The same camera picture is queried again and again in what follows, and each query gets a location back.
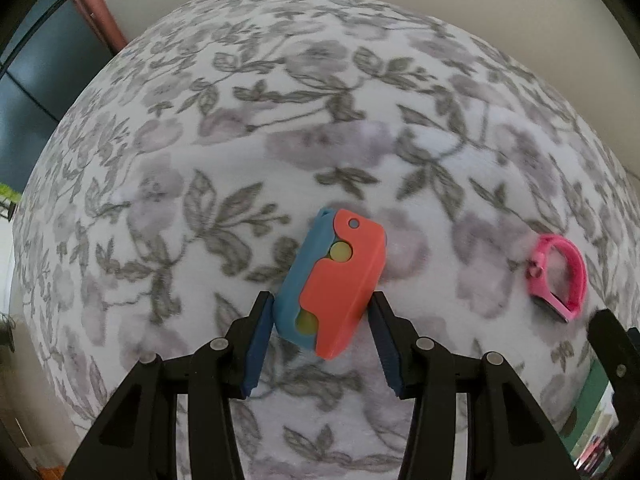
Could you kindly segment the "blue coral toy large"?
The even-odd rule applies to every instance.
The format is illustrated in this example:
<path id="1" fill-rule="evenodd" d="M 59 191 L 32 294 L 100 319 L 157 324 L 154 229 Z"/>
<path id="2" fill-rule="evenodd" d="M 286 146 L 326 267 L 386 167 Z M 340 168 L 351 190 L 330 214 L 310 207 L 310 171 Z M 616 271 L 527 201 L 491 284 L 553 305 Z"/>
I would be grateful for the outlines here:
<path id="1" fill-rule="evenodd" d="M 281 337 L 324 360 L 342 353 L 386 260 L 384 228 L 348 209 L 322 208 L 274 300 Z"/>

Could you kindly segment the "floral grey white blanket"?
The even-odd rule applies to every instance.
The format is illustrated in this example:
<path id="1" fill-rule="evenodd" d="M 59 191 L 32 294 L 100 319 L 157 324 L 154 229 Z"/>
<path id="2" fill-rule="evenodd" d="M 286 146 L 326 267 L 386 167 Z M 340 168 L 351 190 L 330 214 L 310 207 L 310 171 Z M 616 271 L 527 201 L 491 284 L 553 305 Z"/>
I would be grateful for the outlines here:
<path id="1" fill-rule="evenodd" d="M 142 360 L 222 336 L 280 289 L 314 217 L 380 224 L 378 286 L 421 336 L 501 353 L 560 433 L 601 309 L 639 321 L 639 199 L 551 84 L 376 0 L 193 0 L 70 103 L 13 228 L 25 322 L 88 434 Z M 539 234 L 582 253 L 582 314 L 528 296 Z"/>

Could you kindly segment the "pink rolled mat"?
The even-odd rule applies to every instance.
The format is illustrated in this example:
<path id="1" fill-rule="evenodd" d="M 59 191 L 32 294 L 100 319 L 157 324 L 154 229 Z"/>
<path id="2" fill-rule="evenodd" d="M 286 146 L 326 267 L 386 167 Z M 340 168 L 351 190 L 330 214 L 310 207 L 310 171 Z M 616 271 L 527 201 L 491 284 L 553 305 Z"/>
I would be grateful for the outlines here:
<path id="1" fill-rule="evenodd" d="M 105 0 L 73 0 L 73 3 L 76 10 L 96 35 L 96 38 L 110 50 L 111 54 L 117 54 L 126 47 L 128 41 L 107 7 Z"/>

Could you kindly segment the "teal rimmed white tray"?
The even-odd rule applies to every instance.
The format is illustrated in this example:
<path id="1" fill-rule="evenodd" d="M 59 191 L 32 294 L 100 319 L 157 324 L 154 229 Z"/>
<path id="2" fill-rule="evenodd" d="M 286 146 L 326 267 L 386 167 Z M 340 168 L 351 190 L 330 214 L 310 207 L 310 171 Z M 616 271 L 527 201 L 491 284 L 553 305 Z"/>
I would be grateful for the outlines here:
<path id="1" fill-rule="evenodd" d="M 608 436 L 617 425 L 613 388 L 598 360 L 591 364 L 587 380 L 570 417 L 560 431 L 581 479 L 597 479 L 612 462 Z"/>

